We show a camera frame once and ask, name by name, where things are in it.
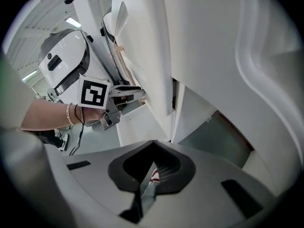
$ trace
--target black cable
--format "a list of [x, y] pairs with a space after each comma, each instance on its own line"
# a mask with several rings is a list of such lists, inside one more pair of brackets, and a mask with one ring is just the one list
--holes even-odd
[[81, 122], [82, 127], [81, 127], [81, 130], [80, 130], [80, 133], [79, 133], [79, 137], [78, 137], [79, 143], [78, 143], [78, 141], [77, 141], [78, 146], [77, 146], [77, 144], [76, 144], [76, 146], [72, 149], [72, 151], [70, 152], [69, 155], [73, 155], [73, 154], [79, 149], [79, 147], [80, 147], [80, 142], [81, 142], [81, 137], [82, 137], [82, 133], [83, 133], [83, 131], [84, 131], [84, 124], [85, 124], [84, 109], [83, 109], [83, 107], [80, 108], [80, 109], [81, 109], [81, 112], [82, 112], [82, 117], [83, 117], [83, 119], [84, 119], [84, 121], [82, 121], [82, 120], [80, 120], [80, 119], [78, 118], [78, 116], [77, 116], [77, 114], [76, 114], [76, 108], [77, 108], [77, 106], [78, 106], [78, 105], [76, 105], [75, 108], [74, 108], [74, 114], [75, 114], [76, 118]]
[[84, 125], [85, 123], [83, 123], [82, 120], [80, 120], [80, 119], [78, 118], [77, 114], [76, 114], [76, 108], [77, 108], [77, 106], [78, 106], [78, 104], [76, 104], [76, 106], [75, 106], [75, 108], [74, 108], [74, 114], [75, 114], [76, 118], [81, 122], [81, 124]]

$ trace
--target human arm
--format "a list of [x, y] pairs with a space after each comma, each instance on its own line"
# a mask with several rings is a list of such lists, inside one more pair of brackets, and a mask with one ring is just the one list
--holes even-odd
[[[70, 105], [70, 120], [74, 124], [80, 123], [77, 119], [81, 119], [81, 108], [76, 105]], [[84, 107], [85, 122], [92, 120], [100, 120], [103, 118], [104, 112], [99, 109]], [[28, 109], [23, 122], [22, 130], [28, 131], [45, 131], [61, 128], [71, 125], [67, 117], [67, 104], [53, 103], [45, 100], [34, 99]]]

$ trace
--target ceiling light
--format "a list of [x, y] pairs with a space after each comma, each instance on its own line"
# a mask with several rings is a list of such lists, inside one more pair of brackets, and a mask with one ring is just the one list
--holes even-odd
[[81, 27], [81, 24], [79, 24], [76, 20], [72, 19], [71, 17], [67, 18], [66, 22], [68, 22], [71, 25], [76, 26], [77, 28]]
[[35, 70], [34, 72], [32, 72], [31, 74], [27, 75], [26, 77], [24, 77], [22, 79], [22, 81], [26, 80], [27, 78], [31, 77], [32, 75], [34, 75], [37, 72], [37, 70]]

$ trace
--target gray floor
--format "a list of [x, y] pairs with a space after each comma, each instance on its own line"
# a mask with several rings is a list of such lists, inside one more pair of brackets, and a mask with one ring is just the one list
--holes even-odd
[[240, 168], [250, 154], [244, 141], [217, 112], [179, 144], [218, 155]]
[[[62, 152], [62, 155], [69, 155], [72, 149], [75, 147], [81, 125], [75, 125], [72, 127], [69, 134], [69, 142], [67, 146], [67, 151]], [[117, 135], [116, 127], [111, 127], [107, 131], [104, 131], [102, 125], [99, 124], [95, 128], [93, 127], [84, 127], [84, 132], [82, 134], [81, 143], [79, 149], [75, 152], [76, 154], [92, 153], [99, 152], [114, 148], [119, 148], [119, 140]]]

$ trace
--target bracelet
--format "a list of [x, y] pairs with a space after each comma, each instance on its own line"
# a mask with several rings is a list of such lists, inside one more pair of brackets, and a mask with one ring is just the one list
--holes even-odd
[[75, 125], [74, 123], [72, 123], [72, 121], [71, 121], [71, 117], [70, 117], [70, 114], [69, 114], [69, 109], [70, 109], [70, 105], [71, 105], [72, 103], [69, 103], [68, 105], [67, 105], [67, 108], [66, 108], [66, 117], [67, 117], [67, 119], [68, 119], [68, 121], [71, 123], [71, 125]]

